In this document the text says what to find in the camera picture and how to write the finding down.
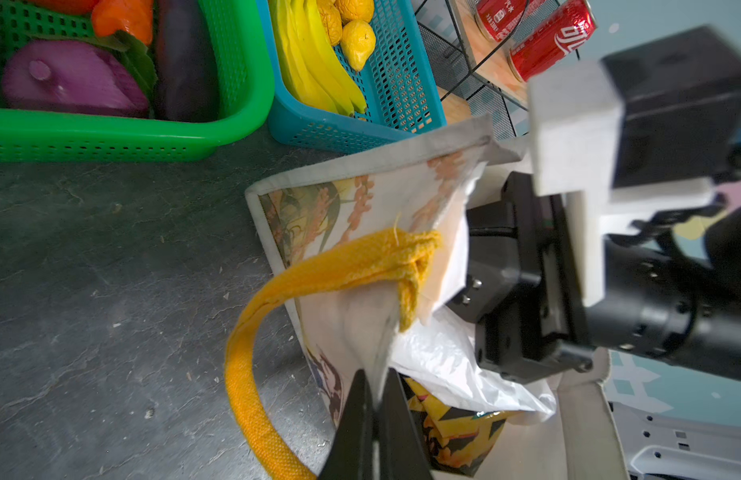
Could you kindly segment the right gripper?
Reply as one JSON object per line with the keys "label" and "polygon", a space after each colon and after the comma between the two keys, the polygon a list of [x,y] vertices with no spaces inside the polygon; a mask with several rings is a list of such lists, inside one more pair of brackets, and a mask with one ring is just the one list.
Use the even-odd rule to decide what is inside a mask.
{"label": "right gripper", "polygon": [[477,365],[519,384],[590,371],[595,349],[561,197],[537,196],[530,175],[513,172],[499,200],[466,219],[466,286],[447,305],[474,325]]}

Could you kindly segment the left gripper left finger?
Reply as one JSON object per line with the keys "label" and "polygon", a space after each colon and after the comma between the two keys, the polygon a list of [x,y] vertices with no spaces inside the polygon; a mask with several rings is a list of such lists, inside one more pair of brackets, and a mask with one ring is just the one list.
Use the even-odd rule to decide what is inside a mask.
{"label": "left gripper left finger", "polygon": [[374,408],[364,370],[356,371],[319,480],[368,480],[373,473]]}

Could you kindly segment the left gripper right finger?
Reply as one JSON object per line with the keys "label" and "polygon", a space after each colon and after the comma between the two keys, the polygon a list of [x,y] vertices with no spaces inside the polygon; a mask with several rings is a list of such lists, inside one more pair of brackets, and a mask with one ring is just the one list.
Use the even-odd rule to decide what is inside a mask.
{"label": "left gripper right finger", "polygon": [[378,407],[379,478],[432,480],[398,373],[389,368]]}

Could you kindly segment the yellow black snack bag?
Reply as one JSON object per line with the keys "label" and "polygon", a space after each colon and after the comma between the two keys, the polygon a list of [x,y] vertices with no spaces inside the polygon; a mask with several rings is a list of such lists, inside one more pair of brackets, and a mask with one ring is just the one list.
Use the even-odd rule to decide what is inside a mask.
{"label": "yellow black snack bag", "polygon": [[472,478],[515,414],[450,407],[412,378],[400,380],[431,469]]}

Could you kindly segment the white plastic grocery bag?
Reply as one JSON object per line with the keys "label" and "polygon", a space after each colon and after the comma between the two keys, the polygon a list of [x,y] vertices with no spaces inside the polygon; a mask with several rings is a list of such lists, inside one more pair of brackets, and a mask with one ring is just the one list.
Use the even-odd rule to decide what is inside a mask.
{"label": "white plastic grocery bag", "polygon": [[479,367],[475,326],[447,307],[398,334],[390,362],[397,372],[449,407],[481,413],[517,412],[517,425],[542,423],[557,412],[556,398],[545,380],[523,386]]}

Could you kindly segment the white canvas tote bag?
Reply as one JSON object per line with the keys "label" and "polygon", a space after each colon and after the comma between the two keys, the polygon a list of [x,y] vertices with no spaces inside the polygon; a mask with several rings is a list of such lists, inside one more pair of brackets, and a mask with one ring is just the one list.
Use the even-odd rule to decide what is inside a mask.
{"label": "white canvas tote bag", "polygon": [[[496,141],[490,120],[480,117],[290,170],[246,190],[274,278],[232,330],[224,378],[236,422],[270,477],[318,478],[323,467],[314,472],[296,456],[260,401],[254,341],[266,315],[285,307],[292,316],[302,350],[326,380],[336,427],[354,374],[366,372],[375,411],[372,479],[380,479],[378,407],[387,370],[397,372],[390,362],[393,342],[462,288],[467,200],[498,190],[482,174],[511,170],[530,170],[526,139]],[[476,475],[626,478],[602,389],[608,373],[609,357],[598,352],[590,372],[549,380],[556,414],[517,425],[513,412]]]}

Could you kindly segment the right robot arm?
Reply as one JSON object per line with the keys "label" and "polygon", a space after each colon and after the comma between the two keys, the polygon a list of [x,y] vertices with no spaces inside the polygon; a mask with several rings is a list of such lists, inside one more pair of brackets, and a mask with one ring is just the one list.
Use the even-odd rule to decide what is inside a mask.
{"label": "right robot arm", "polygon": [[479,367],[528,384],[598,349],[741,382],[741,54],[701,26],[528,82],[526,154],[466,215]]}

